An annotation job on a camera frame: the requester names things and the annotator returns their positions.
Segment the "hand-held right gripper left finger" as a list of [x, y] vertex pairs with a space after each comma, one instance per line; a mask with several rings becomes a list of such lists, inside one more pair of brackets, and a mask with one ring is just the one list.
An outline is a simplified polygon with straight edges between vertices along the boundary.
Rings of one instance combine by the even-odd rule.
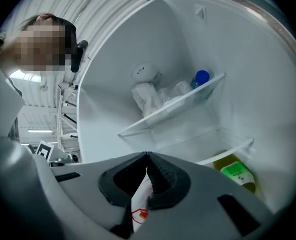
[[132, 232], [131, 199], [145, 177], [147, 152], [52, 168], [71, 202], [68, 216], [87, 232]]

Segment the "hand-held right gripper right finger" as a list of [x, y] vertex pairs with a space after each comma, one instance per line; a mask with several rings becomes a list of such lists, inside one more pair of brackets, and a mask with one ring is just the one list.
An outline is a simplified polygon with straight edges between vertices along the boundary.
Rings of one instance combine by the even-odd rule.
[[190, 188], [175, 206], [149, 212], [137, 240], [257, 239], [273, 213], [253, 193], [219, 171], [168, 155], [150, 156], [184, 170]]

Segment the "white bag of food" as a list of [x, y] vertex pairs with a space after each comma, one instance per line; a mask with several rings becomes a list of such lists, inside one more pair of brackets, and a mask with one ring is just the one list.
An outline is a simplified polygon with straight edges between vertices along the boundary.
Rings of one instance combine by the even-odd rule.
[[162, 106], [162, 100], [151, 83], [140, 83], [132, 89], [132, 95], [143, 117], [156, 112]]

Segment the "white shelf rack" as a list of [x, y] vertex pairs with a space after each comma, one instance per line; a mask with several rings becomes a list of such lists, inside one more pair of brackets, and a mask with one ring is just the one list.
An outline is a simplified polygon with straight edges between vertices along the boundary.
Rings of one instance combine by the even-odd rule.
[[63, 132], [62, 107], [65, 101], [76, 104], [77, 102], [77, 90], [68, 83], [62, 82], [56, 87], [56, 135], [57, 135], [57, 147], [67, 154], [80, 155], [80, 147], [78, 143], [78, 135], [72, 135], [70, 133]]

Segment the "blue cap water bottle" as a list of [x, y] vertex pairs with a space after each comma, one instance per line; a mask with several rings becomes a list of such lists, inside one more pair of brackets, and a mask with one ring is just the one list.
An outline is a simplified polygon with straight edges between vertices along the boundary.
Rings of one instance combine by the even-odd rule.
[[191, 88], [194, 90], [210, 80], [210, 74], [205, 70], [199, 70], [190, 82]]

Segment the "red label cola bottle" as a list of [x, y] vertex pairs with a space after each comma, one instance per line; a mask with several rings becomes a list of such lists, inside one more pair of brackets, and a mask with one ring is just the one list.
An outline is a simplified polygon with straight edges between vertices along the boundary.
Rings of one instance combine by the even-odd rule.
[[148, 217], [148, 210], [139, 208], [132, 212], [132, 221], [135, 225], [141, 225]]

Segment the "olive green drink bottle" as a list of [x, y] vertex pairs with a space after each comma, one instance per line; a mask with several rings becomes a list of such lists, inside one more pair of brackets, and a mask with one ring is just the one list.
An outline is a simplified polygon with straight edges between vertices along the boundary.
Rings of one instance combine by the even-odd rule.
[[257, 186], [252, 172], [235, 154], [214, 161], [213, 167], [253, 194], [256, 192]]

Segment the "clear jar with white lid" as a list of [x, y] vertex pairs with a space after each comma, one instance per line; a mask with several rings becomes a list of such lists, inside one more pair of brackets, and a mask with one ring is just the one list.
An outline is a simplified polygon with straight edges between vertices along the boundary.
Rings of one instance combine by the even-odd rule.
[[151, 63], [143, 62], [138, 64], [131, 73], [131, 78], [135, 84], [152, 84], [155, 87], [164, 85], [167, 82], [166, 76], [160, 68]]

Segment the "glass shelf with white trim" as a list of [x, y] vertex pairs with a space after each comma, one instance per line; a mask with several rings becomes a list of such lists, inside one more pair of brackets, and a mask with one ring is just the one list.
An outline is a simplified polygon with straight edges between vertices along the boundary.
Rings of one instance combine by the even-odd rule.
[[162, 108], [144, 117], [143, 119], [131, 124], [130, 126], [123, 129], [117, 135], [119, 137], [125, 137], [134, 135], [137, 132], [144, 131], [153, 128], [164, 121], [167, 121], [177, 114], [180, 114], [194, 106], [197, 106], [209, 99], [214, 89], [217, 87], [219, 82], [226, 77], [225, 73], [221, 73], [216, 77], [210, 79], [205, 84], [192, 90], [191, 92], [182, 95], [178, 98], [174, 98], [169, 101], [168, 104]]

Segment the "clear plastic fridge drawer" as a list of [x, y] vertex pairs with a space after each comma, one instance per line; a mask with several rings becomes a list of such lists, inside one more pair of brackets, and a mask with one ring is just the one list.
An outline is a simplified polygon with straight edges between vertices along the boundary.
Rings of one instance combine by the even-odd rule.
[[248, 152], [254, 139], [236, 134], [225, 128], [217, 128], [200, 136], [200, 160], [198, 165], [211, 166], [213, 162], [241, 151]]

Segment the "clear plastic food bag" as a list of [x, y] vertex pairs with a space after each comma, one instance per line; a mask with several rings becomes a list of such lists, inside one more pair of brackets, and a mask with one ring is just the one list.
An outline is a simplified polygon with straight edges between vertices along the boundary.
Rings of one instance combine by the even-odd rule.
[[166, 105], [174, 99], [178, 99], [191, 92], [193, 89], [186, 81], [178, 82], [173, 88], [161, 88], [158, 94], [161, 98], [162, 105]]

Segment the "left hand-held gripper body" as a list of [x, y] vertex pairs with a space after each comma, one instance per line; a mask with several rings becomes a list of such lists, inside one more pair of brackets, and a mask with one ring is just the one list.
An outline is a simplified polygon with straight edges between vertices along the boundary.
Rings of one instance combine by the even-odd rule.
[[40, 141], [36, 154], [43, 156], [50, 167], [62, 167], [68, 164], [81, 162], [81, 158], [76, 154], [65, 153], [56, 145]]

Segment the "white fridge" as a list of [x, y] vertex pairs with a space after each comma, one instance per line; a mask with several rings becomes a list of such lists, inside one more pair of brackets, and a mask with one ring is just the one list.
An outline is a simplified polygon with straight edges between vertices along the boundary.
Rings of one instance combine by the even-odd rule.
[[[136, 6], [91, 56], [78, 90], [77, 128], [83, 160], [152, 151], [192, 163], [200, 136], [225, 128], [253, 138], [236, 156], [254, 174], [257, 195], [271, 211], [296, 192], [296, 45], [274, 19], [243, 1], [151, 0]], [[131, 78], [140, 63], [157, 65], [173, 88], [200, 70], [225, 73], [209, 99], [129, 136], [143, 119]]]

